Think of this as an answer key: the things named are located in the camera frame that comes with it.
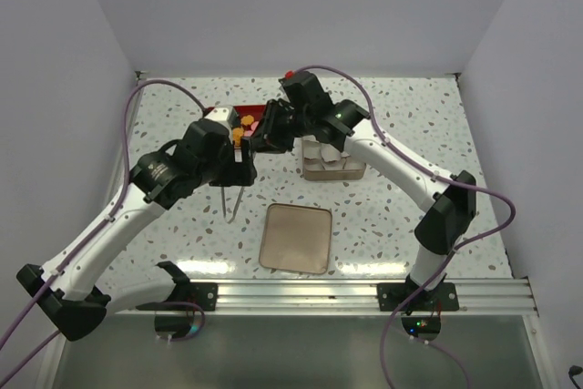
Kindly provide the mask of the square cookie tin box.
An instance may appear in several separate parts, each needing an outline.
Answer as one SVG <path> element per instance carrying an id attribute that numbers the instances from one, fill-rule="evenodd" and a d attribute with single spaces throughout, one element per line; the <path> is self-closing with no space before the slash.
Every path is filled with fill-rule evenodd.
<path id="1" fill-rule="evenodd" d="M 306 180 L 358 180 L 364 176 L 365 170 L 365 164 L 348 153 L 318 142 L 314 136 L 302 138 L 302 173 Z"/>

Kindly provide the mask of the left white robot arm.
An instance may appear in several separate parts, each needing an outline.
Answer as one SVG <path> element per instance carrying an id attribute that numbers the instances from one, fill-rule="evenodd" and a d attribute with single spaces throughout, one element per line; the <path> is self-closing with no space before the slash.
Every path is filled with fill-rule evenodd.
<path id="1" fill-rule="evenodd" d="M 236 159 L 233 131 L 239 126 L 230 107 L 216 107 L 192 122 L 182 138 L 142 156 L 109 207 L 57 256 L 19 270 L 18 282 L 69 341 L 92 333 L 112 310 L 111 297 L 96 281 L 150 223 L 201 186 L 253 182 L 250 150 Z"/>

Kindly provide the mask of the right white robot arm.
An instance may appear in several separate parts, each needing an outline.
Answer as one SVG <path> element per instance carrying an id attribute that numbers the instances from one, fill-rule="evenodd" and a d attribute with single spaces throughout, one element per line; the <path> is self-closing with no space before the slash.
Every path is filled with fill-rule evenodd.
<path id="1" fill-rule="evenodd" d="M 279 80 L 284 97 L 270 100 L 251 138 L 260 153 L 285 153 L 297 138 L 361 161 L 400 188 L 424 214 L 414 229 L 419 250 L 399 292 L 388 292 L 398 312 L 426 309 L 438 298 L 445 262 L 476 215 L 476 180 L 466 171 L 450 175 L 404 148 L 374 120 L 371 108 L 345 99 L 333 102 L 320 80 L 303 70 Z"/>

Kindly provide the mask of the orange cookie top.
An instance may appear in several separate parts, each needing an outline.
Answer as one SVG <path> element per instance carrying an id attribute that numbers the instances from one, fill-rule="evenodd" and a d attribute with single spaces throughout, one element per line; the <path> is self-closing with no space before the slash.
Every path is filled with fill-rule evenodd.
<path id="1" fill-rule="evenodd" d="M 254 121 L 255 119 L 252 115 L 246 115 L 240 119 L 240 123 L 244 128 L 250 127 L 254 123 Z"/>

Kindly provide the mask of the red rectangular tray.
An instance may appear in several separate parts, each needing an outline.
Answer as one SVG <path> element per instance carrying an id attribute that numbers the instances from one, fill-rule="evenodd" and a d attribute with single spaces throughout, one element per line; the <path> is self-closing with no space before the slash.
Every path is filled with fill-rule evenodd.
<path id="1" fill-rule="evenodd" d="M 226 107 L 226 106 L 231 106 L 231 105 L 215 106 L 215 107 Z M 263 114 L 263 111 L 264 111 L 264 109 L 265 109 L 265 106 L 264 106 L 264 105 L 235 105 L 235 106 L 233 106 L 233 107 L 236 109 L 237 113 L 239 114 L 239 117 L 240 117 L 240 119 L 241 119 L 243 116 L 246 116 L 246 115 L 252 115 L 252 116 L 254 117 L 255 121 L 259 121 L 259 122 L 260 122 L 260 120 L 261 120 L 261 116 L 262 116 L 262 114 Z M 206 109 L 206 110 L 204 111 L 204 117 L 205 117 L 205 116 L 206 116 L 206 114 L 207 114 L 207 113 L 208 113 L 208 112 L 209 112 L 211 109 L 213 109 L 213 108 L 214 108 L 214 107 L 209 107 L 208 109 Z M 250 126 L 250 127 L 246 127 L 246 128 L 244 128 L 244 127 L 241 125 L 241 123 L 240 123 L 240 125 L 239 125 L 237 128 L 243 128 L 245 131 L 246 131 L 246 130 L 252 130 L 252 131 L 254 131 L 254 129 L 252 129 L 252 128 L 251 128 L 251 126 Z M 232 137 L 232 130 L 233 130 L 233 129 L 234 129 L 234 128 L 228 128 L 228 130 L 230 131 L 230 136 L 231 136 L 231 137 Z"/>

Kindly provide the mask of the square tin lid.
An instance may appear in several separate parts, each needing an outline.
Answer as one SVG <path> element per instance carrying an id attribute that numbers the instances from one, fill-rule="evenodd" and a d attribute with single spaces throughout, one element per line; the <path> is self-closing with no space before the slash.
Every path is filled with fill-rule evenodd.
<path id="1" fill-rule="evenodd" d="M 261 240 L 261 267 L 304 274 L 327 272 L 332 241 L 329 210 L 272 203 Z"/>

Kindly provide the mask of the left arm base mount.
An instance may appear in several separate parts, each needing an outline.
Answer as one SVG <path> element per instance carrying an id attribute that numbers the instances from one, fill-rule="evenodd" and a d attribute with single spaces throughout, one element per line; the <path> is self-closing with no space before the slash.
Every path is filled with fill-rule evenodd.
<path id="1" fill-rule="evenodd" d="M 219 286 L 216 282 L 193 282 L 190 277 L 174 262 L 161 261 L 157 267 L 166 273 L 164 280 L 170 280 L 169 286 L 164 286 L 155 298 L 142 300 L 138 310 L 153 311 L 166 309 L 177 310 L 179 302 L 191 302 L 198 305 L 204 312 L 214 312 L 219 297 Z"/>

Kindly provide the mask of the aluminium front rail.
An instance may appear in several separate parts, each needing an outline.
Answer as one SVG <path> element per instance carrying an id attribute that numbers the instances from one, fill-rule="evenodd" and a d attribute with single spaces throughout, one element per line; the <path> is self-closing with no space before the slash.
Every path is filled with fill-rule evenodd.
<path id="1" fill-rule="evenodd" d="M 216 280 L 220 315 L 387 315 L 401 302 L 398 280 Z M 412 315 L 531 316 L 537 306 L 526 280 L 447 280 Z"/>

